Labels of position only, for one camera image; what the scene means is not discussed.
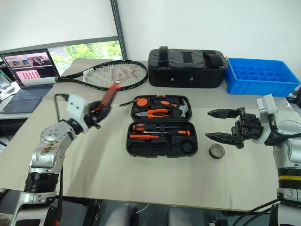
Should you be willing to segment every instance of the laptop keyboard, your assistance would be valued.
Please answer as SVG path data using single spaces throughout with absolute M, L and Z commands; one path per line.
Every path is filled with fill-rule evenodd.
M 43 98 L 51 88 L 40 88 L 40 89 L 21 89 L 12 100 L 30 100 L 30 99 L 41 99 Z

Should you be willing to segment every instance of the hammer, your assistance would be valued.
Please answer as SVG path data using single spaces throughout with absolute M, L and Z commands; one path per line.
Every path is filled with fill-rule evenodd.
M 182 114 L 180 117 L 186 118 L 186 112 L 188 111 L 188 105 L 184 99 L 182 99 L 184 102 L 184 105 L 177 105 L 177 104 L 172 104 L 166 100 L 161 100 L 161 101 L 154 101 L 155 105 L 163 105 L 165 108 L 168 109 L 179 109 L 182 111 Z

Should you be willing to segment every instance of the computer screen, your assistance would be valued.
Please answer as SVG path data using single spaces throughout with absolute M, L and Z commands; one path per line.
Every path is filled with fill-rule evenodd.
M 1 58 L 20 86 L 27 79 L 59 76 L 47 49 L 5 53 Z

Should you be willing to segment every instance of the blue storage box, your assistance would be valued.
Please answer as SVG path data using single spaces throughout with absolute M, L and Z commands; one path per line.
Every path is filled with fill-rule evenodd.
M 300 85 L 283 61 L 229 58 L 228 64 L 224 76 L 230 94 L 288 97 Z

